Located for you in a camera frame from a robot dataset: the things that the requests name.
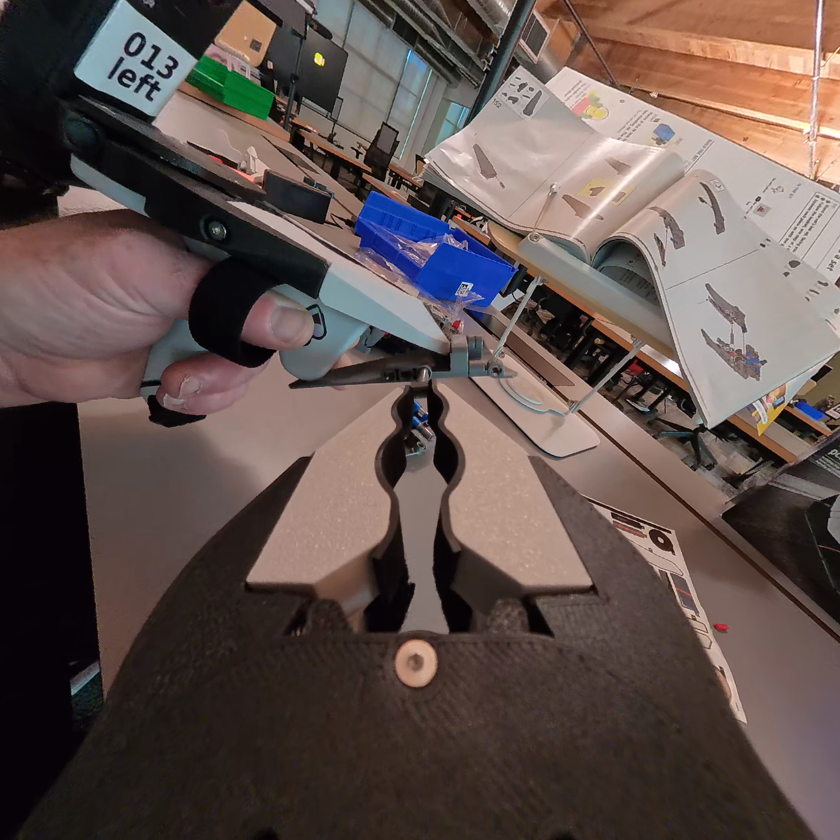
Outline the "person's dark clothing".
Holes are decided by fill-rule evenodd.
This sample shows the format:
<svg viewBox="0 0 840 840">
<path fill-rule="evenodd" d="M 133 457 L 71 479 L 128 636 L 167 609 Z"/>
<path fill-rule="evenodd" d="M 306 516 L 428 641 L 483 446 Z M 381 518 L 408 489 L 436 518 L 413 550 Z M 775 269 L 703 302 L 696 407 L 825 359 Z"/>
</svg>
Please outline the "person's dark clothing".
<svg viewBox="0 0 840 840">
<path fill-rule="evenodd" d="M 101 704 L 75 404 L 1 412 L 1 834 L 12 838 Z"/>
</svg>

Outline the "dark grey lego wing assembly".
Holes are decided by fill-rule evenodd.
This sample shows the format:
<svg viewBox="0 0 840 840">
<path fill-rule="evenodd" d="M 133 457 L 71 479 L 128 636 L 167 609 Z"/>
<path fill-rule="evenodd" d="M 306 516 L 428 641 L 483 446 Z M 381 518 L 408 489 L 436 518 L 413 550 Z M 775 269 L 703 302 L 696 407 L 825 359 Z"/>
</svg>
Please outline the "dark grey lego wing assembly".
<svg viewBox="0 0 840 840">
<path fill-rule="evenodd" d="M 477 335 L 457 334 L 449 342 L 446 353 L 431 350 L 412 350 L 394 356 L 329 371 L 314 381 L 297 380 L 289 384 L 291 390 L 369 384 L 413 384 L 426 386 L 435 380 L 451 378 L 481 378 L 509 380 L 518 376 L 506 367 L 501 357 L 494 355 Z"/>
</svg>

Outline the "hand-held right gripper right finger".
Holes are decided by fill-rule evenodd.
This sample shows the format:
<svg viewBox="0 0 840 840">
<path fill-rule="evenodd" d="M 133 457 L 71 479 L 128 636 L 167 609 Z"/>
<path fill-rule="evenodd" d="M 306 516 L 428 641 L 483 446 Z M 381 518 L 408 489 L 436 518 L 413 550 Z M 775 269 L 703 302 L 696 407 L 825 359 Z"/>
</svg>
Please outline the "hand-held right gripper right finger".
<svg viewBox="0 0 840 840">
<path fill-rule="evenodd" d="M 427 409 L 445 482 L 434 539 L 444 614 L 488 615 L 502 600 L 592 591 L 537 470 L 541 459 L 446 386 L 430 386 Z"/>
</svg>

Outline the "white book stand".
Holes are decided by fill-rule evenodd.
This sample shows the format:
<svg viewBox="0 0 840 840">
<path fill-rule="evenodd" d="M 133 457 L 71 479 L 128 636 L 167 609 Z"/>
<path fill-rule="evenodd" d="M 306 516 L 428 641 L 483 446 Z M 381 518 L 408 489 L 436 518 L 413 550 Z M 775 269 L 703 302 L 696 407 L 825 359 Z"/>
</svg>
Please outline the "white book stand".
<svg viewBox="0 0 840 840">
<path fill-rule="evenodd" d="M 486 329 L 498 336 L 495 355 L 513 370 L 514 378 L 496 384 L 477 378 L 474 382 L 545 454 L 564 458 L 592 449 L 600 439 L 580 415 L 580 409 L 646 344 L 663 352 L 674 351 L 665 313 L 657 300 L 645 299 L 608 279 L 540 234 L 529 233 L 523 237 L 496 222 L 490 222 L 489 230 L 493 244 L 505 256 L 513 258 L 532 281 L 513 318 L 491 310 L 481 319 Z M 564 396 L 549 388 L 552 368 L 537 373 L 538 363 L 542 361 L 539 348 L 527 356 L 530 346 L 525 341 L 526 335 L 515 327 L 541 286 L 596 318 L 609 320 L 631 337 L 629 350 L 608 363 L 605 372 L 584 392 Z"/>
</svg>

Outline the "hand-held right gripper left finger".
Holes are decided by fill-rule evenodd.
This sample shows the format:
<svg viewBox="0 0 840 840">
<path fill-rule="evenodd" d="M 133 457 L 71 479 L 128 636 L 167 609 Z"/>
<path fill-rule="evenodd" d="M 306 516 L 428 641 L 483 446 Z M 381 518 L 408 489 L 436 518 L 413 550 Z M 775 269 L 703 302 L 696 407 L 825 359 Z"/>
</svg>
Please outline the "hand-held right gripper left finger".
<svg viewBox="0 0 840 840">
<path fill-rule="evenodd" d="M 314 453 L 248 573 L 251 589 L 333 600 L 348 614 L 407 592 L 395 486 L 410 423 L 410 390 L 387 388 Z"/>
</svg>

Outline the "dark lego set box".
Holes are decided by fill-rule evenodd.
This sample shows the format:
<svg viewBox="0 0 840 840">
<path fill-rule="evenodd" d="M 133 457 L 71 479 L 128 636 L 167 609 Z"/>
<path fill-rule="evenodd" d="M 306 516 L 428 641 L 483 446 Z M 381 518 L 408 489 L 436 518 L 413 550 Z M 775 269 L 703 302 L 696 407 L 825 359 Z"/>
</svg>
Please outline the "dark lego set box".
<svg viewBox="0 0 840 840">
<path fill-rule="evenodd" d="M 838 433 L 796 461 L 730 476 L 736 492 L 722 519 L 767 567 L 773 582 L 838 641 Z"/>
</svg>

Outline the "yellow and blue box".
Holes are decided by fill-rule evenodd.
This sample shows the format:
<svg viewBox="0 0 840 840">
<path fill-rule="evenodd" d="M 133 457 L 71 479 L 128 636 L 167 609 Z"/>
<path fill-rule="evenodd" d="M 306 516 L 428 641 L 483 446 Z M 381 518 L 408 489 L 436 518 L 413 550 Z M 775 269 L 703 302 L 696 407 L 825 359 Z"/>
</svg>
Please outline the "yellow and blue box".
<svg viewBox="0 0 840 840">
<path fill-rule="evenodd" d="M 749 414 L 755 422 L 758 435 L 763 435 L 767 431 L 790 400 L 789 385 L 784 384 L 748 406 Z"/>
</svg>

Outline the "black box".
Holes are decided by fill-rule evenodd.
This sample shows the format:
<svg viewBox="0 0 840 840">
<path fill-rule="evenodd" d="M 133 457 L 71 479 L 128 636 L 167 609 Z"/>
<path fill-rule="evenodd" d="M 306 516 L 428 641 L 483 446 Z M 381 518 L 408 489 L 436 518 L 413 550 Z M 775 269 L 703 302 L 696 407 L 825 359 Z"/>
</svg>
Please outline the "black box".
<svg viewBox="0 0 840 840">
<path fill-rule="evenodd" d="M 277 211 L 316 224 L 328 221 L 333 194 L 318 183 L 298 182 L 272 170 L 262 175 L 266 201 Z"/>
</svg>

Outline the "far blue bin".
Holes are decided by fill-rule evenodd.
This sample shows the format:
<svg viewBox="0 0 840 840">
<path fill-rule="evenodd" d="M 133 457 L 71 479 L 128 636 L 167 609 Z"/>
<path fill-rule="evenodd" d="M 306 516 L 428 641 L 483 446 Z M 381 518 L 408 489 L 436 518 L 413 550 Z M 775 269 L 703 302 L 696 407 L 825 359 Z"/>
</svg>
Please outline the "far blue bin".
<svg viewBox="0 0 840 840">
<path fill-rule="evenodd" d="M 354 230 L 363 249 L 440 300 L 461 297 L 488 306 L 515 274 L 510 263 L 459 228 L 379 193 L 368 196 Z"/>
</svg>

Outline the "person's left hand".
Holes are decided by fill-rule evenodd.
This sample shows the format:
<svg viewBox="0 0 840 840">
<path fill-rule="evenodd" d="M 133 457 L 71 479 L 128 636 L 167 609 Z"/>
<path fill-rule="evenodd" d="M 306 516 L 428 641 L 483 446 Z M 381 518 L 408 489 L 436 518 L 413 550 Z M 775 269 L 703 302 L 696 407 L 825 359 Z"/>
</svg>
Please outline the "person's left hand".
<svg viewBox="0 0 840 840">
<path fill-rule="evenodd" d="M 2 408 L 138 395 L 212 267 L 128 209 L 3 230 Z"/>
</svg>

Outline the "black monitor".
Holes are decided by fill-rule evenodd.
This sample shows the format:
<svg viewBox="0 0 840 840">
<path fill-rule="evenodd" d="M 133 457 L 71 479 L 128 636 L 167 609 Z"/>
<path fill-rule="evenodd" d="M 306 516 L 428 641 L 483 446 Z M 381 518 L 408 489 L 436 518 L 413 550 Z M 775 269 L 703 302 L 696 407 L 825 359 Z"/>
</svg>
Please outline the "black monitor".
<svg viewBox="0 0 840 840">
<path fill-rule="evenodd" d="M 348 53 L 317 28 L 300 39 L 291 29 L 278 28 L 266 53 L 272 65 L 276 93 L 287 98 L 291 76 L 297 75 L 295 98 L 332 112 L 340 94 Z"/>
</svg>

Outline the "lego sticker sheet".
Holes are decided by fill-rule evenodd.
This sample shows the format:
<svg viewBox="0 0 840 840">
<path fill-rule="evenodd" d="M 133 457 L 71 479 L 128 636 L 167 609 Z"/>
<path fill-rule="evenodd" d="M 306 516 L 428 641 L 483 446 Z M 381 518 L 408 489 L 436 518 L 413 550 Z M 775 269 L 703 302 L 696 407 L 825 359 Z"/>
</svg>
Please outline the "lego sticker sheet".
<svg viewBox="0 0 840 840">
<path fill-rule="evenodd" d="M 700 603 L 676 532 L 593 498 L 588 497 L 587 500 L 616 530 L 624 534 L 665 583 L 706 651 L 734 717 L 743 726 L 747 725 L 748 718 L 736 682 L 715 637 L 715 630 Z"/>
</svg>

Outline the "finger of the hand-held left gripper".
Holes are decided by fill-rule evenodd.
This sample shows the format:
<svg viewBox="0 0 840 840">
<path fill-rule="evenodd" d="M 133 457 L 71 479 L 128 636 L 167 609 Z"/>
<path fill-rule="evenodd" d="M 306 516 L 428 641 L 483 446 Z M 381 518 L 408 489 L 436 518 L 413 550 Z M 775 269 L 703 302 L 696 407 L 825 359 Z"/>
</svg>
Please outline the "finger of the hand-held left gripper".
<svg viewBox="0 0 840 840">
<path fill-rule="evenodd" d="M 242 202 L 231 202 L 231 206 L 327 263 L 319 292 L 296 290 L 290 281 L 284 280 L 276 287 L 278 294 L 295 300 L 305 308 L 318 303 L 323 311 L 327 308 L 335 310 L 426 350 L 449 352 L 448 339 L 425 305 L 417 297 L 363 267 L 351 258 L 349 251 L 288 217 Z"/>
</svg>

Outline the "grey lego wing blue pins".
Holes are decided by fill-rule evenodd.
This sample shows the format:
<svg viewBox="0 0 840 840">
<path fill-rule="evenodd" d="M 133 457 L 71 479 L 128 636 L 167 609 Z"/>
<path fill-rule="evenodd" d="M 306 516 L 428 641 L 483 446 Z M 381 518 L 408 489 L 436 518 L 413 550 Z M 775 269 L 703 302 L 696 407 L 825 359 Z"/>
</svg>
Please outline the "grey lego wing blue pins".
<svg viewBox="0 0 840 840">
<path fill-rule="evenodd" d="M 406 457 L 422 455 L 434 446 L 435 433 L 428 423 L 428 414 L 424 404 L 415 400 L 411 426 L 406 432 L 403 442 Z"/>
</svg>

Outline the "plastic bag of lego parts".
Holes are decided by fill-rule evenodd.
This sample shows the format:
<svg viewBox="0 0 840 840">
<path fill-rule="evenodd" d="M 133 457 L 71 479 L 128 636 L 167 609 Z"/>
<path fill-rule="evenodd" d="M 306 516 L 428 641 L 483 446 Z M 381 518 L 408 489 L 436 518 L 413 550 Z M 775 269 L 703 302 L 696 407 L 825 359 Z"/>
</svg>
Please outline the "plastic bag of lego parts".
<svg viewBox="0 0 840 840">
<path fill-rule="evenodd" d="M 413 241 L 374 226 L 360 239 L 353 257 L 441 319 L 457 321 L 467 307 L 489 302 L 491 262 L 451 233 Z"/>
</svg>

